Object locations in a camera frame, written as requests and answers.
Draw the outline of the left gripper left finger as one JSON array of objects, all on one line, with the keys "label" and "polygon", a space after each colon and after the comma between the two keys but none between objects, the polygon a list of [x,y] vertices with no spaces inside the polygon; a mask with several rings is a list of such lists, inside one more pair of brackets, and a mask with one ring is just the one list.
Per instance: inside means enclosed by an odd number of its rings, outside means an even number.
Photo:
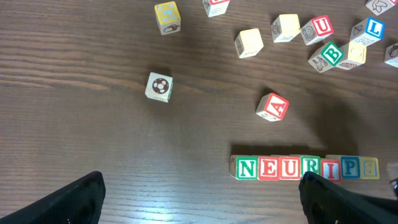
[{"label": "left gripper left finger", "polygon": [[93,171],[1,218],[1,224],[97,224],[106,195],[103,175]]}]

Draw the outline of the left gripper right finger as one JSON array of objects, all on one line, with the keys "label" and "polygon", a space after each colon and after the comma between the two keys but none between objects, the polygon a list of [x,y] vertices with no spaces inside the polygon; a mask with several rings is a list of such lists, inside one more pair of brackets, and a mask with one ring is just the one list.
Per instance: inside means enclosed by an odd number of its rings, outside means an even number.
[{"label": "left gripper right finger", "polygon": [[315,223],[397,224],[397,200],[350,192],[314,172],[298,187],[307,221]]}]

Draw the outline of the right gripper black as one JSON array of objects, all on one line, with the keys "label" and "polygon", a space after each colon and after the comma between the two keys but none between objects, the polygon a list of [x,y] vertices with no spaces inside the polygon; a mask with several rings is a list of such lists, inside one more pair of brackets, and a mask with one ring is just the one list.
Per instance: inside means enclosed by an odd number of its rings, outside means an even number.
[{"label": "right gripper black", "polygon": [[390,179],[389,183],[392,186],[396,197],[398,197],[398,163],[388,163],[387,173]]}]

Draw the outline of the green N block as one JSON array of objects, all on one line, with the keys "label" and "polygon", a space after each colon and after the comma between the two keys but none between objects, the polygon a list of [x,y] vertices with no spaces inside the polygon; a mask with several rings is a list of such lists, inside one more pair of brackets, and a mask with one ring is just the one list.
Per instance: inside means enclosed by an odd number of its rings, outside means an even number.
[{"label": "green N block", "polygon": [[257,156],[231,155],[229,160],[230,174],[237,180],[257,180],[258,161]]}]

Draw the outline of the green R block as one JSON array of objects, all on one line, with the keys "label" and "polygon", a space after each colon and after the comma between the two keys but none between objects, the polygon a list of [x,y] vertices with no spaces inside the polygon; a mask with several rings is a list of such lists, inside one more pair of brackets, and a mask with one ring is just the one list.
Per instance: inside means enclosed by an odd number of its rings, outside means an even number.
[{"label": "green R block", "polygon": [[300,156],[301,161],[301,175],[304,176],[306,172],[313,172],[318,175],[321,173],[321,157],[319,156]]}]

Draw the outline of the red E block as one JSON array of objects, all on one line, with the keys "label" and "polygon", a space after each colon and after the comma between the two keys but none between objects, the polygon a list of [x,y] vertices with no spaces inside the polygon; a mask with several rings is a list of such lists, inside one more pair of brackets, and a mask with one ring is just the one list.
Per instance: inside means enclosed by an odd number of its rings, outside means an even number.
[{"label": "red E block", "polygon": [[272,156],[258,157],[258,179],[266,181],[279,180],[280,159]]}]

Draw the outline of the blue P block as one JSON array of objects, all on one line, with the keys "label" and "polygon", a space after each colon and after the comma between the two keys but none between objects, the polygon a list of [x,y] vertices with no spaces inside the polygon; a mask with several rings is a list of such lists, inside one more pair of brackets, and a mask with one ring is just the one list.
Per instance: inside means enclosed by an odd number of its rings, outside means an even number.
[{"label": "blue P block", "polygon": [[343,179],[359,179],[361,177],[359,156],[326,155],[327,159],[336,159],[341,164]]}]

